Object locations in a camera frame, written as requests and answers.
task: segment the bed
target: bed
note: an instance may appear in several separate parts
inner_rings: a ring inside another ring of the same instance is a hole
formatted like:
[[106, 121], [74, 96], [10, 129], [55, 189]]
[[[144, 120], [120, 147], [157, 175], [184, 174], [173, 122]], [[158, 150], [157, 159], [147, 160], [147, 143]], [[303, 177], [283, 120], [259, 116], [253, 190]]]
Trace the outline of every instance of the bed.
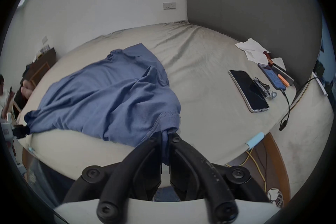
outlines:
[[[270, 109], [250, 113], [229, 76], [230, 69], [268, 80], [235, 44], [252, 37], [274, 57], [282, 57], [300, 87], [311, 74], [321, 43], [321, 12], [315, 0], [187, 0], [188, 21], [120, 30], [91, 40], [62, 57], [34, 90], [23, 116], [38, 108], [48, 87], [114, 49], [143, 43], [162, 63], [181, 103], [178, 134], [210, 162], [223, 165], [267, 134], [288, 111], [282, 94]], [[289, 102], [296, 87], [286, 90]], [[19, 142], [40, 161], [76, 180], [89, 165], [122, 161], [132, 147], [75, 131], [55, 129]], [[163, 168], [162, 185], [169, 185]]]

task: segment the smartphone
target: smartphone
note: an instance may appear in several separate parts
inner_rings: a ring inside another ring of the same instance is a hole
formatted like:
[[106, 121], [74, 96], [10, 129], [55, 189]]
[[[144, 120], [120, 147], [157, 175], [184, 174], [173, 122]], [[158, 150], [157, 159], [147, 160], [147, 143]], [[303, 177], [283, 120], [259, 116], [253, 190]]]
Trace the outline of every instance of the smartphone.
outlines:
[[245, 71], [230, 70], [229, 74], [243, 96], [250, 112], [262, 112], [270, 108], [258, 86]]
[[271, 67], [261, 63], [258, 63], [258, 66], [264, 72], [276, 90], [286, 90], [286, 86], [281, 82]]

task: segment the hand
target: hand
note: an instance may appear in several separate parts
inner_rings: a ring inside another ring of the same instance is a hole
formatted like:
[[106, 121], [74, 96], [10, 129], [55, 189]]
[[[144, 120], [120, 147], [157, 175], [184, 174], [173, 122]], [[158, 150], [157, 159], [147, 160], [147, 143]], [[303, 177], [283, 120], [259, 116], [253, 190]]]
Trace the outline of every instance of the hand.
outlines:
[[15, 95], [15, 93], [11, 90], [11, 91], [9, 92], [9, 96], [8, 96], [8, 98], [9, 98], [9, 99], [13, 99], [14, 95]]

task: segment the wall outlet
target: wall outlet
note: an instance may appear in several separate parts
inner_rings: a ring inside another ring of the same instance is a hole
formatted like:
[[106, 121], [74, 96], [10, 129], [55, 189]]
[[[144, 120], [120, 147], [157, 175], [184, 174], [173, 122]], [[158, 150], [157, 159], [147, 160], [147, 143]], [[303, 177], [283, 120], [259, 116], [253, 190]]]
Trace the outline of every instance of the wall outlet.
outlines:
[[163, 9], [175, 9], [176, 3], [163, 3]]
[[163, 9], [170, 9], [170, 3], [163, 3]]

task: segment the foot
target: foot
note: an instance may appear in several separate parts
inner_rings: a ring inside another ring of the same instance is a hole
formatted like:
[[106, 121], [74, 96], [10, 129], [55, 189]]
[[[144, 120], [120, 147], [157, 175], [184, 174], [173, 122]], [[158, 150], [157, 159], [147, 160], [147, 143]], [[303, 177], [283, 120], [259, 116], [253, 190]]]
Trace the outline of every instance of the foot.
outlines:
[[26, 88], [26, 87], [21, 87], [21, 93], [26, 99], [29, 99], [29, 97], [32, 95], [33, 91]]
[[22, 86], [33, 91], [35, 89], [35, 86], [28, 80], [24, 80], [23, 83], [22, 83]]

